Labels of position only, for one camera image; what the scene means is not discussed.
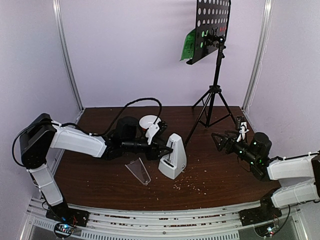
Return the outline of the white metronome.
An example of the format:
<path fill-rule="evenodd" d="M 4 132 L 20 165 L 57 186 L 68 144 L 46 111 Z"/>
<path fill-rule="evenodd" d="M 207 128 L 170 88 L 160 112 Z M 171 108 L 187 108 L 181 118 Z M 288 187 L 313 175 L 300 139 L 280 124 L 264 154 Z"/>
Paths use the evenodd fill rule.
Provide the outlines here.
<path fill-rule="evenodd" d="M 185 147 L 181 136 L 173 133 L 166 144 L 172 152 L 163 156 L 158 165 L 158 170 L 167 178 L 174 180 L 187 166 Z"/>

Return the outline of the clear metronome cover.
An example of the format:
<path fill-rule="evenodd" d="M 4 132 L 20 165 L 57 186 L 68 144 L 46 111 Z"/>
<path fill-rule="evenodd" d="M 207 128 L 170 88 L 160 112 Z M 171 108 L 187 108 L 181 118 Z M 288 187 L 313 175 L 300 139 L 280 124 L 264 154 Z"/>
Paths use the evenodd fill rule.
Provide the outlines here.
<path fill-rule="evenodd" d="M 151 182 L 151 177 L 139 157 L 136 160 L 132 160 L 130 163 L 126 164 L 125 167 L 138 179 L 144 186 L 147 186 Z"/>

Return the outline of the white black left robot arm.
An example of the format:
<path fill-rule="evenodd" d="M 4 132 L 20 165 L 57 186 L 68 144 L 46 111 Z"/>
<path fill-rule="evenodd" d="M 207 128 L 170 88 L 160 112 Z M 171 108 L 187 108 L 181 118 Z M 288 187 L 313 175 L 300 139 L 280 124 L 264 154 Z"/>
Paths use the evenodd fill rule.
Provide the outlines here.
<path fill-rule="evenodd" d="M 139 120 L 132 116 L 115 119 L 116 127 L 106 133 L 88 133 L 74 123 L 61 124 L 47 113 L 39 115 L 17 136 L 21 162 L 44 197 L 48 209 L 46 217 L 63 224 L 85 227 L 89 212 L 68 206 L 47 165 L 49 149 L 62 149 L 113 160 L 124 153 L 144 153 L 148 160 L 159 160 L 173 152 L 161 134 L 167 123 L 158 117 L 143 131 Z"/>

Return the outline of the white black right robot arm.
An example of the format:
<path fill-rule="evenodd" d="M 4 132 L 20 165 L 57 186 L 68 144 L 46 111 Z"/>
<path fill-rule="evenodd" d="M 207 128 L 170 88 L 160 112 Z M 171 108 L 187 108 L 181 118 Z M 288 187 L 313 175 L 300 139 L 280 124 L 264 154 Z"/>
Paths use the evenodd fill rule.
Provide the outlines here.
<path fill-rule="evenodd" d="M 313 152 L 295 157 L 269 158 L 272 142 L 263 132 L 256 132 L 247 143 L 237 132 L 227 130 L 224 134 L 212 133 L 218 151 L 236 154 L 249 164 L 250 172 L 260 181 L 305 178 L 291 186 L 273 189 L 260 199 L 260 206 L 239 212 L 243 226 L 254 225 L 282 216 L 281 208 L 292 204 L 318 201 L 320 199 L 320 153 Z"/>

